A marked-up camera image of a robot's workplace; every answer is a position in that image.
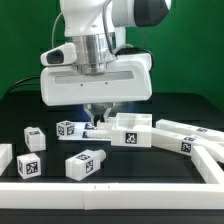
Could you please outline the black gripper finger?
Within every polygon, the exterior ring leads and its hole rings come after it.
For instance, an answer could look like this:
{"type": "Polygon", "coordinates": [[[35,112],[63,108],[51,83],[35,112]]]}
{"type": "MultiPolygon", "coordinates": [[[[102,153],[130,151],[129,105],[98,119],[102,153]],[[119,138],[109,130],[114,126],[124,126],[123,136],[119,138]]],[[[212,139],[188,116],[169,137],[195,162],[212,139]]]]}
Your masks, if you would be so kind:
{"type": "Polygon", "coordinates": [[[107,105],[105,104],[104,109],[105,109],[104,114],[103,114],[104,122],[108,122],[108,117],[112,110],[112,104],[107,104],[107,105]]]}
{"type": "Polygon", "coordinates": [[[85,113],[88,115],[88,117],[90,118],[91,124],[94,125],[95,124],[95,112],[92,109],[92,105],[84,104],[83,109],[84,109],[85,113]]]}

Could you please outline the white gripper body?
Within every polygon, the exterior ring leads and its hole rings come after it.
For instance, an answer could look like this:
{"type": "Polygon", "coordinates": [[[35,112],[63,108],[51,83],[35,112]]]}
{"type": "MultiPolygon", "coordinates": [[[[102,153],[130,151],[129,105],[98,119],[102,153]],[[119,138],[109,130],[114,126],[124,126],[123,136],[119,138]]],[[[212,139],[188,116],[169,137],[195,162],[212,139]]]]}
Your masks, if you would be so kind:
{"type": "Polygon", "coordinates": [[[152,95],[148,53],[119,55],[100,74],[79,74],[75,65],[48,67],[41,74],[41,95],[48,106],[147,100],[152,95]]]}

